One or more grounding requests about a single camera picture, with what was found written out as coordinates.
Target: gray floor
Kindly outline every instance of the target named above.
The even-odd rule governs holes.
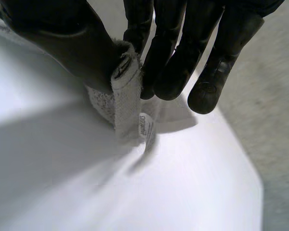
[[[219,107],[263,180],[263,229],[289,231],[289,0],[265,20]]]

